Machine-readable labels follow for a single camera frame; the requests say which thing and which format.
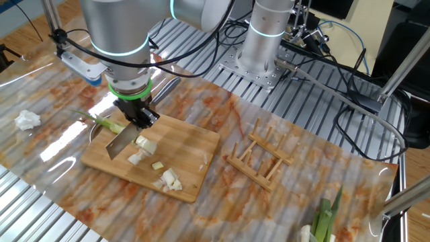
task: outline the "metal mounting plate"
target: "metal mounting plate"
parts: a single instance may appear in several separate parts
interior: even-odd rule
[[[280,77],[284,74],[285,69],[276,67],[275,71],[272,73],[252,73],[242,68],[236,62],[237,51],[238,48],[230,48],[220,59],[220,67],[264,89],[271,90],[276,86],[277,82],[280,80]],[[278,56],[286,58],[288,57],[288,54],[285,50],[279,50]]]

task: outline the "metal bracket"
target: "metal bracket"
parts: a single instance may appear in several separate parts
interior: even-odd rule
[[[285,69],[276,67],[275,71],[272,73],[252,73],[242,68],[236,62],[237,51],[238,48],[230,48],[221,58],[220,67],[264,89],[271,90],[276,86],[280,77],[284,74]],[[285,50],[279,50],[277,55],[284,57],[289,56]]]
[[[66,67],[94,86],[100,85],[101,74],[108,69],[103,63],[91,65],[67,51],[61,54],[61,61]]]

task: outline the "blue light ring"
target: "blue light ring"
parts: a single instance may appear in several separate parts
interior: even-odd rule
[[[249,26],[251,27],[252,30],[254,30],[255,33],[257,33],[261,36],[264,36],[264,37],[269,37],[269,38],[279,37],[285,33],[285,31],[283,31],[281,34],[264,34],[264,33],[261,33],[260,31],[256,30],[251,23],[249,23]]]
[[[145,42],[143,42],[143,44],[141,46],[139,46],[138,48],[136,48],[134,50],[131,50],[131,51],[128,51],[128,52],[123,52],[123,53],[112,53],[112,52],[104,51],[104,50],[100,49],[99,47],[97,47],[93,43],[92,40],[91,40],[91,43],[93,44],[94,48],[97,51],[99,51],[100,53],[103,53],[103,54],[106,54],[106,55],[109,55],[109,56],[129,56],[129,55],[137,53],[139,50],[142,50],[146,46],[146,44],[148,44],[148,40],[149,40],[149,36],[146,36],[146,40],[145,40]]]

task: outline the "blue cable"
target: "blue cable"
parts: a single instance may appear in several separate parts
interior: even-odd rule
[[[351,32],[352,32],[353,34],[355,34],[355,36],[357,36],[357,38],[360,40],[360,42],[361,42],[361,47],[363,47],[363,49],[364,49],[364,43],[363,43],[363,40],[360,38],[360,36],[359,36],[357,33],[355,33],[355,32],[354,32],[354,30],[352,30],[352,29],[351,29],[351,28],[349,28],[348,26],[345,26],[345,25],[343,25],[343,24],[341,24],[341,23],[338,23],[338,22],[336,22],[336,21],[328,20],[328,21],[325,21],[325,22],[323,22],[323,23],[319,24],[317,28],[321,31],[320,26],[321,26],[321,25],[323,25],[323,24],[327,24],[327,23],[334,23],[334,24],[338,24],[338,25],[340,25],[340,26],[342,26],[342,27],[344,27],[344,28],[348,29],[349,31],[351,31]],[[368,67],[368,62],[367,62],[367,60],[366,60],[366,57],[364,57],[363,62],[364,62],[364,66],[366,67],[365,69],[366,69],[366,71],[368,72],[368,75],[369,75],[370,73],[369,73],[369,67]]]

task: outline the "transparent plastic film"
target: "transparent plastic film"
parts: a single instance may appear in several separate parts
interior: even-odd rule
[[[85,28],[82,17],[66,30],[75,28]],[[90,48],[85,32],[71,38]],[[186,204],[83,165],[95,124],[71,110],[108,116],[116,97],[105,80],[89,86],[54,51],[46,41],[0,74],[0,164],[108,241],[293,241],[312,223],[320,199],[333,202],[342,185],[332,232],[336,241],[379,241],[380,213],[397,165],[354,155],[202,78],[183,79],[157,106],[161,114],[221,136],[196,202]],[[165,68],[188,73],[175,64]],[[155,96],[174,76],[150,71]],[[41,125],[15,127],[22,110],[41,116]],[[267,141],[274,146],[286,134],[279,149],[293,161],[280,164],[272,192],[226,161],[235,142],[239,156],[252,143],[248,134],[258,117],[256,133],[265,137],[273,126]],[[371,130],[367,121],[363,128]],[[375,128],[372,135],[381,132]],[[266,176],[277,159],[259,145],[244,165],[257,170],[262,160],[260,174]]]

